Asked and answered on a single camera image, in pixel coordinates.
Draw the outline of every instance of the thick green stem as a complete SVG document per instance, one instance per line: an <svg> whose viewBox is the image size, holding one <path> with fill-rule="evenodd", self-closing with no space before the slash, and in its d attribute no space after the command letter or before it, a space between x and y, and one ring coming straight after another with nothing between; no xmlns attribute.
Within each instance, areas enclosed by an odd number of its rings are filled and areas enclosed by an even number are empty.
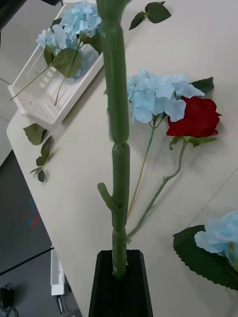
<svg viewBox="0 0 238 317"><path fill-rule="evenodd" d="M154 207L154 203L157 199L157 197L159 196L159 194L162 192L162 189L165 187L165 185L167 184L168 181L170 181L172 178L176 177L178 175L178 173L181 170L181 164L182 164L182 156L183 153L185 151L185 148L187 146L187 141L183 141L183 145L182 145L182 149L179 155L179 159L178 159L178 168L177 171L172 174L171 176L167 176L166 178L164 178L163 183L161 184L160 188L158 189L158 191L156 192L154 198L152 199L152 201L149 203L148 207L146 208L143 216L141 217L141 219L139 220L137 226L127 235L127 242L129 243L131 241L131 238L133 237L134 234L137 233L137 231L140 229L140 227L142 226L144 220L146 217L148 217L148 213L149 211Z"/></svg>
<svg viewBox="0 0 238 317"><path fill-rule="evenodd" d="M101 41L104 54L108 112L113 146L113 195L103 184L100 193L111 209L113 220L113 275L126 272L126 219L129 200L130 148L128 99L123 32L120 19L128 0L97 0L102 18Z"/></svg>

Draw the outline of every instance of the artificial flower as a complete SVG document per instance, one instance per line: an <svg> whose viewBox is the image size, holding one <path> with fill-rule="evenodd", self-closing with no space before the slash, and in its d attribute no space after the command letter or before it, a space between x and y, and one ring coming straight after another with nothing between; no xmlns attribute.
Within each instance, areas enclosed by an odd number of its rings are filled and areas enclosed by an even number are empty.
<svg viewBox="0 0 238 317"><path fill-rule="evenodd" d="M77 49L78 42L76 36L71 40L66 31L58 24L54 25L52 30L43 30L36 42L43 48L47 46L55 54L66 48Z"/></svg>
<svg viewBox="0 0 238 317"><path fill-rule="evenodd" d="M69 38L74 39L76 34L91 33L102 22L98 15L97 6L87 2L77 2L75 6L63 12L61 26Z"/></svg>
<svg viewBox="0 0 238 317"><path fill-rule="evenodd" d="M186 102L180 94L188 98L203 96L204 93L188 84L185 75L158 76L142 69L139 75L127 79L132 122L134 119L147 123L153 115L165 112L172 122L183 119Z"/></svg>
<svg viewBox="0 0 238 317"><path fill-rule="evenodd" d="M169 136L192 136L195 138L209 137L217 134L217 124L220 121L220 114L216 112L216 104L210 99L199 97L185 98L186 109L184 118L172 122L168 118Z"/></svg>
<svg viewBox="0 0 238 317"><path fill-rule="evenodd" d="M209 219L205 230L195 234L196 245L207 252L227 257L232 265L237 266L238 211L232 211L221 219Z"/></svg>

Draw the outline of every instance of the artificial leaf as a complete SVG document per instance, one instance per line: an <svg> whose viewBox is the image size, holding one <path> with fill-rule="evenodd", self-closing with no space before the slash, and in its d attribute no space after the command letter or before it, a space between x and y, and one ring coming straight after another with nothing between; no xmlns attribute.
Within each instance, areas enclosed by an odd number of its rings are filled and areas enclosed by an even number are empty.
<svg viewBox="0 0 238 317"><path fill-rule="evenodd" d="M55 57L52 66L64 77L74 77L82 64L82 56L77 50L63 49Z"/></svg>
<svg viewBox="0 0 238 317"><path fill-rule="evenodd" d="M202 143L209 143L209 142L213 142L216 141L217 138L194 138L194 137L190 137L190 139L188 140L190 143L193 144L194 147L199 146Z"/></svg>
<svg viewBox="0 0 238 317"><path fill-rule="evenodd" d="M192 137L189 137L189 136L184 135L183 138L184 138L184 140L185 140L186 142L189 142L189 140L190 140Z"/></svg>
<svg viewBox="0 0 238 317"><path fill-rule="evenodd" d="M163 6L161 3L155 2L150 6L147 17L152 23L160 23L171 17L171 14L168 9L165 8L165 6Z"/></svg>
<svg viewBox="0 0 238 317"><path fill-rule="evenodd" d="M208 143L208 142L213 142L216 141L217 138L196 138L199 143Z"/></svg>
<svg viewBox="0 0 238 317"><path fill-rule="evenodd" d="M54 60L54 55L52 54L51 50L47 46L44 49L44 58L46 60L47 66L49 66Z"/></svg>
<svg viewBox="0 0 238 317"><path fill-rule="evenodd" d="M203 93L207 94L212 89L214 89L213 77L207 79L201 79L191 83L195 88L201 90Z"/></svg>
<svg viewBox="0 0 238 317"><path fill-rule="evenodd" d="M62 18L59 18L59 19L56 19L56 20L54 20L54 21L52 22L52 24L51 24L51 26L50 26L52 32L54 32L54 30L52 29L52 27L53 27L54 25L56 25L56 24L60 24L61 21L62 21Z"/></svg>
<svg viewBox="0 0 238 317"><path fill-rule="evenodd" d="M200 145L199 141L196 138L191 137L189 142L193 144L193 147L198 147Z"/></svg>
<svg viewBox="0 0 238 317"><path fill-rule="evenodd" d="M158 3L158 4L165 4L165 1L148 3L148 4L146 5L146 7L145 7L145 12L148 13L149 10L150 10L150 8L153 8L154 5L156 5L157 3Z"/></svg>
<svg viewBox="0 0 238 317"><path fill-rule="evenodd" d="M174 250L191 271L215 284L238 291L238 273L226 258L209 253L196 245L194 236L205 231L204 225L190 227L174 235Z"/></svg>
<svg viewBox="0 0 238 317"><path fill-rule="evenodd" d="M91 38L90 37L85 37L84 40L83 40L83 43L84 44L90 44L98 52L99 55L103 51L100 34L95 34Z"/></svg>
<svg viewBox="0 0 238 317"><path fill-rule="evenodd" d="M170 151L173 150L172 145L177 144L178 140L182 139L182 137L174 137L173 140L170 142Z"/></svg>
<svg viewBox="0 0 238 317"><path fill-rule="evenodd" d="M129 30L135 29L144 20L145 16L145 12L139 12L132 20Z"/></svg>
<svg viewBox="0 0 238 317"><path fill-rule="evenodd" d="M44 182L44 180L45 180L45 173L44 173L44 171L43 170L41 170L39 173L38 173L38 179L39 179L39 181L40 182Z"/></svg>
<svg viewBox="0 0 238 317"><path fill-rule="evenodd" d="M43 166L46 163L51 152L52 142L53 142L53 137L50 136L42 145L41 157L38 157L36 160L37 166Z"/></svg>
<svg viewBox="0 0 238 317"><path fill-rule="evenodd" d="M34 145L41 144L44 135L47 132L45 128L38 125L37 123L31 124L28 127L23 128L23 130L25 131L28 140Z"/></svg>
<svg viewBox="0 0 238 317"><path fill-rule="evenodd" d="M30 174L31 173L36 173L36 172L39 172L41 170L41 167L38 167L38 168L35 168L35 169L33 169L31 172L30 172Z"/></svg>

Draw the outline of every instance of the green stem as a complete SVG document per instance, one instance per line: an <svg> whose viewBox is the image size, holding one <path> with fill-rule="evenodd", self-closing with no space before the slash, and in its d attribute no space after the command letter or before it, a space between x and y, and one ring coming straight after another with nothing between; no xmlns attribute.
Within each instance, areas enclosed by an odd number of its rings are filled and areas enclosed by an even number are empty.
<svg viewBox="0 0 238 317"><path fill-rule="evenodd" d="M157 199L157 197L159 196L159 194L161 193L162 189L164 188L164 186L167 184L168 181L170 181L172 178L176 177L178 175L178 173L181 170L181 164L182 164L182 156L183 153L185 151L185 148L187 146L187 141L183 141L183 145L182 145L182 149L179 155L179 159L178 159L178 168L176 170L176 172L174 174L172 174L171 176L167 176L166 178L164 178L163 183L161 184L160 188L158 189L158 191L156 192L154 198L152 199L152 201L149 203L148 207L146 208L143 216L141 217L141 219L139 220L137 226L127 235L127 242L131 241L131 238L133 237L134 234L137 233L137 231L140 229L140 227L142 226L146 216L148 216L149 211L154 207L154 203Z"/></svg>
<svg viewBox="0 0 238 317"><path fill-rule="evenodd" d="M81 40L81 37L80 37L80 39L79 39L79 43L78 43L76 52L75 52L75 54L74 54L74 56L73 56L72 64L71 64L71 67L70 67L70 69L69 69L68 75L67 75L66 77L64 77L64 79L63 79L63 81L61 82L61 85L60 85L60 87L59 87L59 90L58 90L58 92L57 92L56 102L55 102L54 106L56 106L56 104L57 104L57 102L58 102L60 90L61 90L61 88L62 88L62 86L63 86L63 83L64 83L65 79L69 77L69 75L70 75L70 73L71 73L71 71L72 71L73 63L74 63L74 61L75 61L75 59L76 59L76 56L77 56L77 54L78 54L78 49L79 49L79 46L80 46L80 43L81 43L80 40Z"/></svg>
<svg viewBox="0 0 238 317"><path fill-rule="evenodd" d="M101 41L104 54L113 146L113 195L100 184L100 193L112 211L113 275L122 279L126 272L126 219L129 200L130 148L129 116L123 32L120 20L128 0L97 0L102 19Z"/></svg>
<svg viewBox="0 0 238 317"><path fill-rule="evenodd" d="M152 128L151 135L150 135L150 140L149 140L149 144L148 144L148 147L147 147L147 150L146 150L146 153L145 153L144 161L143 161L143 164L142 164L142 167L141 167L141 170L140 170L139 179L138 179L137 185L136 185L136 187L135 187L135 192L134 192L132 201L131 201L131 203L130 203L130 207L129 207L129 210L128 210L127 218L130 217L130 214L131 214L132 209L133 209L133 206L134 206L136 193L137 193L137 191L138 191L138 188L139 188L139 185L140 185L140 182L141 182L142 173L143 173L144 166L145 166L145 162L146 162L146 159L147 159L147 156L148 156L148 153L149 153L149 150L150 150L152 141L153 141L155 129L157 129L157 128L160 126L160 124L161 124L161 122L163 121L163 119L164 119L164 118L162 117L162 119L160 120L160 122L159 122L159 124L158 124L157 126L155 126L155 122L154 122L154 125L153 125L153 126L150 125L151 128Z"/></svg>
<svg viewBox="0 0 238 317"><path fill-rule="evenodd" d="M14 97L12 97L10 100L16 98L20 93L23 92L23 90L25 90L28 86L30 86L30 84L32 84L38 77L40 77L48 68L50 68L52 66L52 63L50 65L48 65L36 78L34 78L29 84L26 85L26 87L24 87L21 91L19 91L19 93L17 93Z"/></svg>

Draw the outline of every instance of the flower stem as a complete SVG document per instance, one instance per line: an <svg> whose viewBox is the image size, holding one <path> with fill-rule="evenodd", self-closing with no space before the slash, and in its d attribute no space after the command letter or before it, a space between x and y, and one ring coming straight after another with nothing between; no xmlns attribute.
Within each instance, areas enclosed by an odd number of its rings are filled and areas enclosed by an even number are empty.
<svg viewBox="0 0 238 317"><path fill-rule="evenodd" d="M24 87L21 91L19 91L19 93L17 93L14 97L12 97L10 100L13 100L14 98L16 98L20 93L23 92L23 90L25 90L30 84L32 84L38 77L40 77L48 68L50 68L52 66L52 63L50 65L48 65L36 78L34 78L29 84L26 85L26 87Z"/></svg>
<svg viewBox="0 0 238 317"><path fill-rule="evenodd" d="M176 170L176 172L170 176L167 176L166 178L164 178L163 183L161 184L160 188L158 189L158 191L156 192L154 198L151 200L151 202L149 203L148 207L146 208L143 216L141 217L141 219L139 220L137 226L127 235L127 243L129 243L131 241L131 238L133 237L134 234L137 233L137 231L140 229L140 227L142 226L146 216L148 216L149 211L154 207L154 202L156 201L157 197L159 196L159 194L161 193L162 189L164 188L164 186L167 184L168 181L170 181L172 178L174 178L175 176L178 175L178 173L181 170L181 164L182 164L182 156L183 153L185 151L185 148L187 146L187 141L183 141L183 145L182 145L182 149L179 155L179 159L178 159L178 168Z"/></svg>
<svg viewBox="0 0 238 317"><path fill-rule="evenodd" d="M78 49L79 49L80 43L81 43L81 41L79 40L79 43L78 43L76 52L75 52L75 54L74 54L74 56L73 56L73 60L72 60L71 67L70 67L70 69L69 69L69 71L68 71L67 78L69 77L69 75L70 75L70 73L71 73L71 71L72 71L73 63L74 63L74 61L75 61L75 59L76 59L76 56L77 56L77 54L78 54ZM59 90L58 90L58 92L57 92L56 102L55 102L54 106L56 106L56 104L57 104L57 102L58 102L60 90L61 90L61 88L62 88L62 86L63 86L63 83L64 83L65 79L66 79L66 77L64 77L63 81L61 82L61 85L60 85Z"/></svg>
<svg viewBox="0 0 238 317"><path fill-rule="evenodd" d="M144 157L144 161L143 161L143 164L142 164L142 167L141 167L141 170L140 170L139 179L138 179L137 185L136 185L136 187L135 187L135 192L134 192L132 201L131 201L131 203L130 203L130 207L129 207L129 210L128 210L127 218L130 217L130 214L131 214L132 209L133 209L133 206L134 206L136 193L137 193L137 191L138 191L138 188L139 188L139 185L140 185L140 182L141 182L142 173L143 173L144 166L145 166L145 162L146 162L146 159L147 159L147 156L148 156L148 153L149 153L149 150L150 150L152 141L153 141L155 129L157 129L157 128L159 127L159 125L161 124L161 122L163 121L163 119L164 119L164 118L162 117L162 119L160 120L160 122L159 122L159 124L158 124L157 126L155 126L155 124L154 124L153 126L151 126L152 131L151 131L151 135L150 135L149 144L148 144L148 147L147 147L147 150L146 150L146 153L145 153L145 157Z"/></svg>

